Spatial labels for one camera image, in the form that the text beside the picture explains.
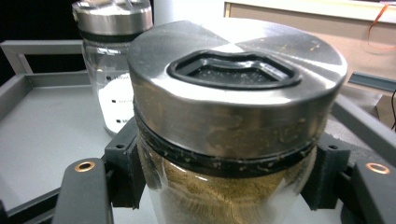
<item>transparent jar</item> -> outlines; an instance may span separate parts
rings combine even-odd
[[[117,133],[134,115],[134,90],[126,60],[130,42],[100,43],[84,39],[83,55],[106,129]]]
[[[222,178],[202,175],[160,156],[139,133],[139,157],[159,223],[282,223],[309,177],[309,156],[271,175]]]

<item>metal lid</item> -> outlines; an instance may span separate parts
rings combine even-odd
[[[146,0],[83,0],[72,6],[78,29],[88,34],[134,35],[153,26]]]
[[[321,135],[347,64],[315,36],[265,21],[177,21],[131,45],[135,113],[211,157],[304,151]]]

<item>jar lid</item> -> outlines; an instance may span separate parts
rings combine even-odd
[[[245,19],[155,27],[128,60],[135,113],[151,131],[228,159],[281,159],[315,144],[347,73],[321,39]]]
[[[135,35],[153,26],[146,0],[83,0],[72,7],[78,29],[89,35]]]

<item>jar with white label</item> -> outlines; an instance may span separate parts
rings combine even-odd
[[[84,0],[73,4],[83,38],[83,56],[105,127],[117,133],[134,116],[134,91],[127,53],[131,42],[152,27],[149,1]]]

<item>dark background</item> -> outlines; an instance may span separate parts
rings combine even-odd
[[[77,0],[0,1],[0,42],[81,39],[72,7]],[[84,70],[82,55],[26,56],[33,72]],[[14,76],[0,50],[0,86]]]

